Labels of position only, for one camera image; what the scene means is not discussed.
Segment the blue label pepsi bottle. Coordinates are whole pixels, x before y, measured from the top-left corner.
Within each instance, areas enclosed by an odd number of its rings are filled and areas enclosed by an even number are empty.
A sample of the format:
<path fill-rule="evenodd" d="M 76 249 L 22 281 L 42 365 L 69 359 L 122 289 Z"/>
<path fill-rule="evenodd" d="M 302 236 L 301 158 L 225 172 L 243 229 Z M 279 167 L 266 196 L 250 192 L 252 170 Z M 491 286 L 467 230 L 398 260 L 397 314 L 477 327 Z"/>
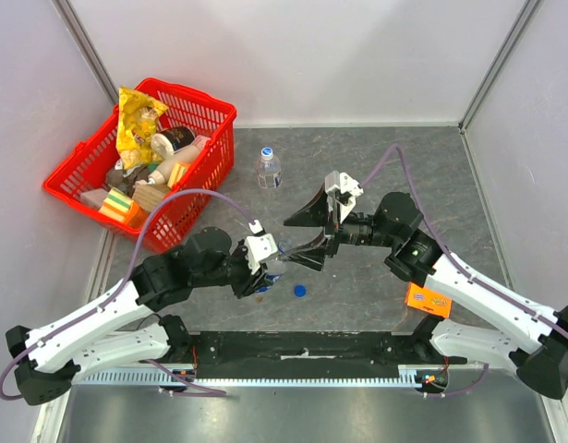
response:
<path fill-rule="evenodd" d="M 267 263 L 265 285 L 260 287 L 256 293 L 265 293 L 277 283 L 286 271 L 286 263 L 282 260 L 282 255 L 292 248 L 289 240 L 278 242 L 278 256 Z"/>

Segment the blue bottle cap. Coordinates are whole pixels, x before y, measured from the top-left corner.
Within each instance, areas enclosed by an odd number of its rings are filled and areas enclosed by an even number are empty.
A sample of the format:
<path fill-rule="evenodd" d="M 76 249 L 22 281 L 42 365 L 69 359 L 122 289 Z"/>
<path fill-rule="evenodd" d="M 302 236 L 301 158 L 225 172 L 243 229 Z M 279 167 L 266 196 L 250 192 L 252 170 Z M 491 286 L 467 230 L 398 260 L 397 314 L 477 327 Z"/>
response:
<path fill-rule="evenodd" d="M 296 297 L 303 297 L 307 294 L 307 288 L 304 285 L 298 284 L 294 287 L 294 295 Z"/>

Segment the small clear water bottle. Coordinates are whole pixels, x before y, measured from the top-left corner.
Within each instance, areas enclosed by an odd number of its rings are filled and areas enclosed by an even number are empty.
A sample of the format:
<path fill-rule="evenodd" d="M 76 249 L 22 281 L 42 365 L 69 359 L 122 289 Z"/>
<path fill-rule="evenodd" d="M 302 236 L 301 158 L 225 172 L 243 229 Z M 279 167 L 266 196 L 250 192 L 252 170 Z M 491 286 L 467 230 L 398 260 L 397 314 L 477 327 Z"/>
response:
<path fill-rule="evenodd" d="M 264 147 L 257 160 L 257 178 L 260 188 L 277 188 L 282 183 L 282 165 L 273 149 Z"/>

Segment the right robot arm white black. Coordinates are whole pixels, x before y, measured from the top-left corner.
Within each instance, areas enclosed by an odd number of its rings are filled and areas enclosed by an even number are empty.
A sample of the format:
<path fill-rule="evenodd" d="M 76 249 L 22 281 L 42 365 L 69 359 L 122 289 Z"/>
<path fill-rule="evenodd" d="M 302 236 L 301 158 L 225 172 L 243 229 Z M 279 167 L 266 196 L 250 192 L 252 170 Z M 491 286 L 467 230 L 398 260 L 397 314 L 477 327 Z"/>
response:
<path fill-rule="evenodd" d="M 420 229 L 423 213 L 407 193 L 385 195 L 372 214 L 355 212 L 362 191 L 323 187 L 285 219 L 286 226 L 321 229 L 311 242 L 289 250 L 288 260 L 322 270 L 340 245 L 388 248 L 384 263 L 394 276 L 451 298 L 492 326 L 465 328 L 438 319 L 410 342 L 419 362 L 443 354 L 503 365 L 538 394 L 562 399 L 568 390 L 568 306 L 542 305 L 476 272 Z"/>

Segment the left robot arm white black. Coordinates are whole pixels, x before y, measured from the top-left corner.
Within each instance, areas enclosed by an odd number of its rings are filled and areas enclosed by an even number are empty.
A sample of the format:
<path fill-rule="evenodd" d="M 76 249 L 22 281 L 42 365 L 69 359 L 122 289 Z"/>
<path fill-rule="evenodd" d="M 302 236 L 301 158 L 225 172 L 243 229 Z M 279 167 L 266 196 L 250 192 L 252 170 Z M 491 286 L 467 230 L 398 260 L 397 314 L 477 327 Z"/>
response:
<path fill-rule="evenodd" d="M 193 340 L 175 315 L 132 332 L 123 327 L 185 302 L 198 288 L 228 286 L 244 298 L 267 286 L 267 261 L 278 252 L 269 233 L 237 245 L 211 227 L 184 244 L 144 259 L 107 293 L 41 328 L 6 333 L 19 397 L 28 405 L 52 401 L 90 375 L 145 360 L 182 362 Z"/>

